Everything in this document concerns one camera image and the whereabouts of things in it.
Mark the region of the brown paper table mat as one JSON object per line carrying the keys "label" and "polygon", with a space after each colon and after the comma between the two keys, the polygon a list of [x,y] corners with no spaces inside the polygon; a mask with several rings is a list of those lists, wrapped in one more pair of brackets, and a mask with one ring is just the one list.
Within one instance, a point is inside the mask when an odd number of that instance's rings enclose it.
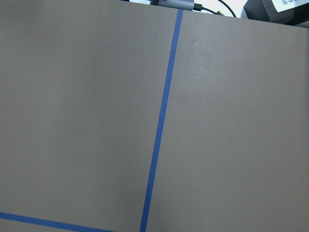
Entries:
{"label": "brown paper table mat", "polygon": [[308,231],[308,29],[1,1],[0,229]]}

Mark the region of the right grey usb hub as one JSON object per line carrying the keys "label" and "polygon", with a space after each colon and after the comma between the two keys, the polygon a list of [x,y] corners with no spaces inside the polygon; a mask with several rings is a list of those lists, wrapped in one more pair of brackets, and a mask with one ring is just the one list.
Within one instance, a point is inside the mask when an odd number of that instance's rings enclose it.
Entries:
{"label": "right grey usb hub", "polygon": [[151,0],[151,5],[181,9],[187,11],[202,11],[202,4],[195,3],[194,0]]}

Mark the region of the dark grey labelled box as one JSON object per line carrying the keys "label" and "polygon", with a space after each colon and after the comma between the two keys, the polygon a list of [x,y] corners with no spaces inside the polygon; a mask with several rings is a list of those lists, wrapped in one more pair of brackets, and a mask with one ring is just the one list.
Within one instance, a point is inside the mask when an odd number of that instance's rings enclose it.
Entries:
{"label": "dark grey labelled box", "polygon": [[296,26],[309,21],[307,0],[248,0],[244,7],[248,19]]}

